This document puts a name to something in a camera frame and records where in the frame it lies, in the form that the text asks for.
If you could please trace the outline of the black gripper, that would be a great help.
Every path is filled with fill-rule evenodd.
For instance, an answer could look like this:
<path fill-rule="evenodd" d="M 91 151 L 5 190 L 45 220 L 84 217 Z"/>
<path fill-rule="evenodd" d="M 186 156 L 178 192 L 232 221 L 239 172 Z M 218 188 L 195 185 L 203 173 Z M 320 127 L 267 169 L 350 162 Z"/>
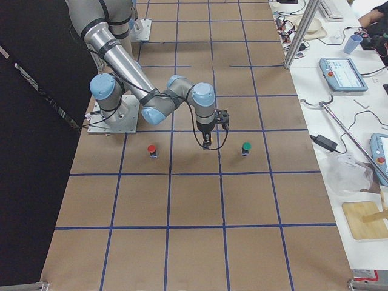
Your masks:
<path fill-rule="evenodd" d="M 215 118 L 210 117 L 207 120 L 196 118 L 196 125 L 197 125 L 198 130 L 202 132 L 202 137 L 203 137 L 202 147 L 203 147 L 203 149 L 209 149 L 210 146 L 212 145 L 211 132 L 215 127 Z"/>

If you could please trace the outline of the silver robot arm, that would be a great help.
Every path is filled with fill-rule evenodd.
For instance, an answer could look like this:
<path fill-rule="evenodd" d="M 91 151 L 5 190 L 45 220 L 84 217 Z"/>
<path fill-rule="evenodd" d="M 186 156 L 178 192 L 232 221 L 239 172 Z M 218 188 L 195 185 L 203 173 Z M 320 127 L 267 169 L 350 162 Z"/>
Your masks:
<path fill-rule="evenodd" d="M 212 144 L 211 132 L 217 116 L 215 94 L 208 83 L 193 83 L 173 75 L 164 91 L 158 90 L 133 59 L 130 32 L 138 23 L 135 1 L 67 1 L 72 29 L 87 49 L 103 60 L 113 71 L 95 76 L 90 91 L 97 100 L 103 119 L 109 124 L 118 122 L 118 115 L 126 112 L 121 105 L 126 91 L 142 105 L 143 118 L 158 125 L 186 103 L 192 116 L 192 126 L 202 133 L 203 149 Z"/>
<path fill-rule="evenodd" d="M 132 0 L 131 17 L 129 21 L 130 31 L 140 33 L 143 30 L 143 25 L 139 19 L 138 10 L 136 7 L 136 0 Z"/>

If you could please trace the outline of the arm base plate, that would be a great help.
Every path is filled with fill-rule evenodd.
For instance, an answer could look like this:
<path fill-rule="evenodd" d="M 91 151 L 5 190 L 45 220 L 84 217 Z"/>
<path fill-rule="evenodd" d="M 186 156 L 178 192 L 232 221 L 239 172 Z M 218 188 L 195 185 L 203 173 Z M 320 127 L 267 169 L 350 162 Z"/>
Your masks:
<path fill-rule="evenodd" d="M 93 110 L 97 113 L 90 118 L 89 134 L 136 133 L 140 103 L 134 95 L 122 95 L 121 105 L 115 112 L 101 110 L 100 103 L 95 101 Z"/>
<path fill-rule="evenodd" d="M 150 31 L 152 26 L 151 19 L 141 19 L 130 21 L 130 37 L 133 42 L 147 42 L 150 39 Z"/>

